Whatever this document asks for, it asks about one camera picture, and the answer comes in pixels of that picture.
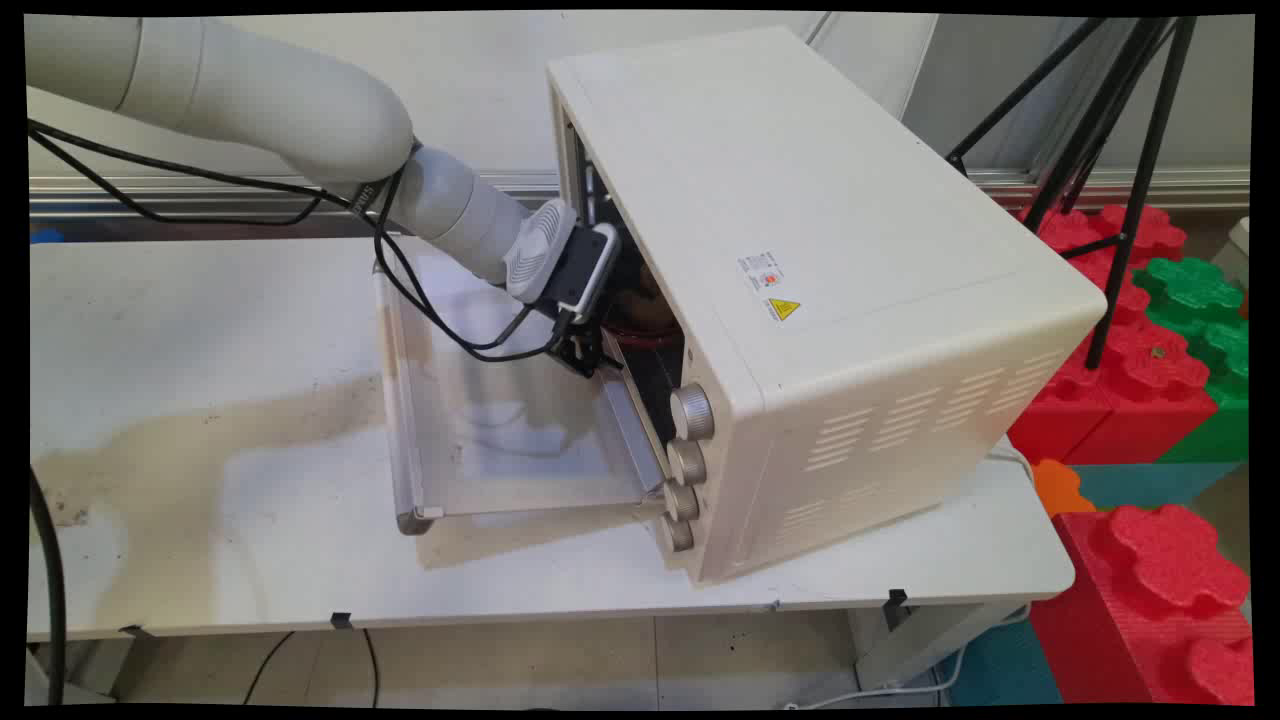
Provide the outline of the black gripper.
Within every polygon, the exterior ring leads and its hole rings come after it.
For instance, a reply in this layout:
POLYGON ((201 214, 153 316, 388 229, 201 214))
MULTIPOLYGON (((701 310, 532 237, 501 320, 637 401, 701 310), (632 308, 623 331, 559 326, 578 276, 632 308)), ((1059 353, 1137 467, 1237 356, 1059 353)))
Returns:
POLYGON ((573 313, 558 313, 550 333, 548 355, 570 372, 593 378, 602 366, 622 372, 625 365, 605 351, 604 333, 598 319, 575 322, 573 313))

